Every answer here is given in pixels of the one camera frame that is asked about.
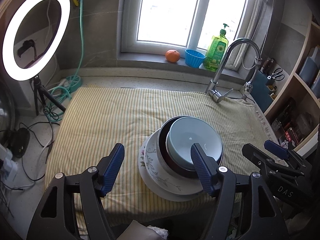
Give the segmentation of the white plate grey pattern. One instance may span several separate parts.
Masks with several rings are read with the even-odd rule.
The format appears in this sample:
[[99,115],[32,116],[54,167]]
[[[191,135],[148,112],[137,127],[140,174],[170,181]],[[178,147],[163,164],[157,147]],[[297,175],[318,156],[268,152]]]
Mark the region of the white plate grey pattern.
[[168,172],[157,155],[159,129],[147,140],[144,148],[144,163],[149,177],[161,189],[178,196],[189,196],[203,191],[198,179],[182,177],[175,172]]

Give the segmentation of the floral plate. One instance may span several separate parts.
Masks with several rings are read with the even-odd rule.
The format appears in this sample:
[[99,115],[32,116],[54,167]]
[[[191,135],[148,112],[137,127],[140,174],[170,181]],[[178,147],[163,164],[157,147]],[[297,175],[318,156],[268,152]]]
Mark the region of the floral plate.
[[174,202],[186,202],[192,199],[195,199],[197,197],[199,197],[202,192],[198,193],[198,194],[192,194],[189,196],[178,196],[175,195],[173,193],[167,192],[163,189],[161,189],[159,186],[156,185],[156,183],[154,183],[152,181],[152,179],[149,177],[148,172],[146,170],[146,166],[144,163],[144,148],[146,146],[146,142],[149,139],[149,137],[146,139],[146,141],[143,142],[140,150],[139,150],[139,157],[138,157],[138,168],[139,168],[139,172],[140,175],[144,181],[144,183],[146,184],[146,186],[153,192],[155,193],[157,196],[164,198],[166,200],[169,201],[174,201]]

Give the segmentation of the large steel bowl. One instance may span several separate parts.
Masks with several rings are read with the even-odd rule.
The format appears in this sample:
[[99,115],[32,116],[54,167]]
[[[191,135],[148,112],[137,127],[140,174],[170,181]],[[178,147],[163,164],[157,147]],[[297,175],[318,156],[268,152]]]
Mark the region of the large steel bowl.
[[166,148],[166,139],[169,133],[169,130],[172,124],[182,118],[187,117],[186,115],[174,116],[168,119],[159,129],[157,135],[157,158],[161,164],[161,166],[168,172],[168,174],[172,175],[173,177],[181,177],[187,179],[198,180],[198,175],[195,171],[189,171],[179,167],[170,157],[168,150]]

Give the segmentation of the red steel bowl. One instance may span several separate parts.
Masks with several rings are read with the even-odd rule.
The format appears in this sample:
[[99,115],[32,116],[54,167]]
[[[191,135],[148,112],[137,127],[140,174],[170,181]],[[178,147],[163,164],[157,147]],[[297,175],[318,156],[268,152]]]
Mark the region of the red steel bowl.
[[191,159],[191,146],[199,143],[205,154],[220,164],[223,145],[217,131],[207,122],[194,116],[175,116],[167,120],[157,135],[159,159],[175,173],[197,179]]

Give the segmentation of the wooden shelf unit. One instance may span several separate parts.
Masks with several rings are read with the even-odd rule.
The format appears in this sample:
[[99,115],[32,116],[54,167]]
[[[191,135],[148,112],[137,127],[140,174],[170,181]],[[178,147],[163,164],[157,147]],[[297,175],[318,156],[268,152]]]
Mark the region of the wooden shelf unit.
[[319,100],[311,88],[298,75],[305,62],[311,48],[319,45],[319,25],[310,22],[306,32],[297,62],[285,82],[282,89],[278,92],[277,97],[264,112],[267,120],[271,123],[278,115],[280,110],[285,106],[289,98],[296,102],[296,109],[300,113],[308,112],[313,118],[312,131],[295,148],[295,151],[303,157],[309,156],[317,148],[317,134],[319,127]]

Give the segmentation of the white power adapter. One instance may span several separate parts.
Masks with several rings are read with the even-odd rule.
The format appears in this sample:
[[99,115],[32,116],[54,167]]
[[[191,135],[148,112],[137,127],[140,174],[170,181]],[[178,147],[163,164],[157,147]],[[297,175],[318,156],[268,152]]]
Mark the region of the white power adapter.
[[13,161],[11,150],[1,145],[0,149],[1,158],[1,181],[10,188],[14,187],[14,180],[17,175],[18,165]]

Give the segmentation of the teal knife holder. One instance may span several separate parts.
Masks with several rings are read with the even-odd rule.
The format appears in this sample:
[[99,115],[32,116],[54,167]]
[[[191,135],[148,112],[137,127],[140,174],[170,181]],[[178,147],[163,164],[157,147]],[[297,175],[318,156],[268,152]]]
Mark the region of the teal knife holder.
[[253,82],[253,89],[251,91],[251,96],[258,104],[262,112],[265,112],[268,107],[273,102],[271,94],[274,92],[274,89],[270,89],[268,86],[272,86],[274,83],[273,79],[269,79],[269,76],[266,76],[261,71],[258,71]]

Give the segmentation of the scissors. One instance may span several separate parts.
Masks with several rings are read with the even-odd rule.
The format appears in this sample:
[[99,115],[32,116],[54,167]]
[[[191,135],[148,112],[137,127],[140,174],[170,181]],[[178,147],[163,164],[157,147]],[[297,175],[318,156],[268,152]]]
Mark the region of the scissors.
[[283,69],[281,67],[275,69],[271,75],[267,77],[268,80],[281,81],[285,78]]

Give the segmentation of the striped yellow towel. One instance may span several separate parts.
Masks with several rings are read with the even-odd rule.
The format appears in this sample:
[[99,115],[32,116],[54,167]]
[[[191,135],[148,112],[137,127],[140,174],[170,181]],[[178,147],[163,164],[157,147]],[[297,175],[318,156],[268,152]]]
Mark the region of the striped yellow towel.
[[121,143],[125,158],[112,191],[102,200],[112,226],[213,207],[215,200],[206,194],[187,202],[163,199],[148,189],[139,174],[143,142],[178,115],[195,116],[210,124],[222,139],[223,165],[239,174],[256,170],[242,156],[244,144],[263,149],[266,140],[276,139],[260,108],[244,100],[215,103],[200,92],[89,85],[77,90],[63,116],[48,158],[45,185],[59,172],[74,175],[96,165]]

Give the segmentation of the black pot lid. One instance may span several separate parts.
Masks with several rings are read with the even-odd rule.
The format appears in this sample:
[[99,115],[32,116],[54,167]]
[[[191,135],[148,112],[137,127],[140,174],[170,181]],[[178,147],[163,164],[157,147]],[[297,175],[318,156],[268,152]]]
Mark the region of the black pot lid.
[[1,144],[9,140],[15,129],[16,111],[12,94],[7,84],[1,80]]

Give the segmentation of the black light tripod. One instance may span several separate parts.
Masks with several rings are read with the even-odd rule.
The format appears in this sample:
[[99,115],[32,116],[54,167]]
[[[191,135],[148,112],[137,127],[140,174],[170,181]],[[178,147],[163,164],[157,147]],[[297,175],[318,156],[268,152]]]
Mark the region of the black light tripod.
[[55,105],[58,109],[60,109],[63,113],[66,111],[66,108],[59,103],[53,96],[46,90],[44,85],[42,84],[38,75],[34,76],[30,80],[31,90],[33,91],[34,95],[34,102],[35,102],[35,113],[39,115],[39,107],[38,107],[38,96],[40,97],[40,103],[42,106],[45,107],[46,100],[48,99],[53,105]]

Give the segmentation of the white plug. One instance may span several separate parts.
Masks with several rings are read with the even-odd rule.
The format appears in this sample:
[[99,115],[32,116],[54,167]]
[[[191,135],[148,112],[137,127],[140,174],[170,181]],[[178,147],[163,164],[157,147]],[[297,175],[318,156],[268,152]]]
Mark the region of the white plug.
[[69,86],[69,81],[67,79],[62,79],[57,86],[67,88]]

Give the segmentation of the teal round power strip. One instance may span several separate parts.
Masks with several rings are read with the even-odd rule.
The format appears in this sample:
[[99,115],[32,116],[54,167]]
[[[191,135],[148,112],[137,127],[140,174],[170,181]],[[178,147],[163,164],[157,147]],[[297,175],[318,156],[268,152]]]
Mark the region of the teal round power strip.
[[69,91],[74,93],[78,88],[82,86],[82,79],[78,75],[71,75],[65,78],[63,86]]

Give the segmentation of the green dish soap bottle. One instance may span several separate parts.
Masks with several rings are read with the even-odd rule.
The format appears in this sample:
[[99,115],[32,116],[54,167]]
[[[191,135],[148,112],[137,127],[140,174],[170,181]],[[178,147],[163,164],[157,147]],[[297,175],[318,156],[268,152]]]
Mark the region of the green dish soap bottle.
[[229,27],[229,25],[224,23],[223,29],[221,29],[219,32],[219,36],[212,37],[212,42],[206,51],[206,58],[204,59],[203,65],[207,70],[212,72],[217,71],[224,56],[225,50],[228,47],[226,27]]

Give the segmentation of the blue ribbed cup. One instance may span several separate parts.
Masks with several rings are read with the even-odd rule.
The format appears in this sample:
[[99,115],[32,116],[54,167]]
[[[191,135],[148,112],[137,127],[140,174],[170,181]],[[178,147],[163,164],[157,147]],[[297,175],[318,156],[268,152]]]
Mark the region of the blue ribbed cup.
[[202,53],[196,50],[185,50],[185,64],[191,68],[199,68],[199,66],[204,62],[205,58],[206,57]]

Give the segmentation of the orange fruit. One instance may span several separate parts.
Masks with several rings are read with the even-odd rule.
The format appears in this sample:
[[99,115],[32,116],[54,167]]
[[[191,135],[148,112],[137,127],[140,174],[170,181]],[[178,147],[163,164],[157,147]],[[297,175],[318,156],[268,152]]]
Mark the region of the orange fruit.
[[177,50],[171,49],[165,53],[165,58],[171,63],[177,63],[180,60],[181,56]]

